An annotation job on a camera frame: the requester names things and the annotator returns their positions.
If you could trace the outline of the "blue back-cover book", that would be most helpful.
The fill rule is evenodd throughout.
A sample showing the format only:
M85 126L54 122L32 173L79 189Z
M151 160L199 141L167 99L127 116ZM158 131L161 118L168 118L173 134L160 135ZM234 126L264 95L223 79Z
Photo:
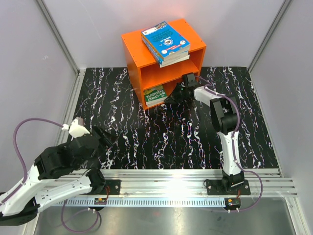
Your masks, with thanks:
M141 31L141 37L161 60L167 60L190 49L190 43L166 21Z

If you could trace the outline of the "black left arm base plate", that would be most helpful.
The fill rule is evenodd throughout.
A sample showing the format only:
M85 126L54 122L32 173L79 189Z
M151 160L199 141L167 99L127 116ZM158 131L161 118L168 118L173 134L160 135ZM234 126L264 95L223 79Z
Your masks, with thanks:
M106 179L106 185L98 195L106 195L107 191L109 195L119 195L121 190L121 180Z

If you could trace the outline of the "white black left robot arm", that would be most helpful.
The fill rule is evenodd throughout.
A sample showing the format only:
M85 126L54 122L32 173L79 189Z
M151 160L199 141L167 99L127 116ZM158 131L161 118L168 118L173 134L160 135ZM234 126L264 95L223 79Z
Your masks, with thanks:
M34 161L25 179L0 195L1 226L19 226L63 200L81 194L108 193L109 187L98 167L90 167L78 179L53 189L47 185L92 162L115 144L117 137L93 126L83 134L58 146L46 148Z

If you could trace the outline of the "blue 26-Storey Treehouse book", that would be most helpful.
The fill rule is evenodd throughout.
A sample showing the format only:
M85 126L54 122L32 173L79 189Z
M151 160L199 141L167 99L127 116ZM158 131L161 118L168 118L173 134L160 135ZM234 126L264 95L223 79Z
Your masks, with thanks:
M186 40L178 42L173 39L166 39L157 45L157 43L153 44L144 37L141 39L159 65L189 54L190 43Z

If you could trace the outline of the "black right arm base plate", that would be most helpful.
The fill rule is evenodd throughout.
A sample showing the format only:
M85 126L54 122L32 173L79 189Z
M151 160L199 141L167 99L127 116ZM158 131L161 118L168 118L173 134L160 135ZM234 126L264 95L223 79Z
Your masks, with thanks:
M222 185L221 180L210 180L205 179L203 182L207 190L207 195L233 195L237 196L238 193L240 195L251 195L250 186L248 180L245 180L243 184L239 186L235 186L229 190L226 190Z

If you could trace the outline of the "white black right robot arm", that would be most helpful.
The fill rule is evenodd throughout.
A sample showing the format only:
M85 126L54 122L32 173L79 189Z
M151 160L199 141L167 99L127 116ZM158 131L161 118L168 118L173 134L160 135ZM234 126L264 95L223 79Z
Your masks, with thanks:
M235 96L213 91L209 83L202 86L193 73L184 74L165 103L181 104L185 100L197 100L210 108L214 130L219 135L223 151L221 187L226 194L235 193L245 181L239 159L238 135L240 112Z

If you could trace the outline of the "dark green book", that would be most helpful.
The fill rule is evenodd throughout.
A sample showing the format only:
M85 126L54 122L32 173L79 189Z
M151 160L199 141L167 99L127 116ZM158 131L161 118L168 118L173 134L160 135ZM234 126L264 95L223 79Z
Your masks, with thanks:
M148 108L162 103L167 97L167 92L162 85L144 90L144 99Z

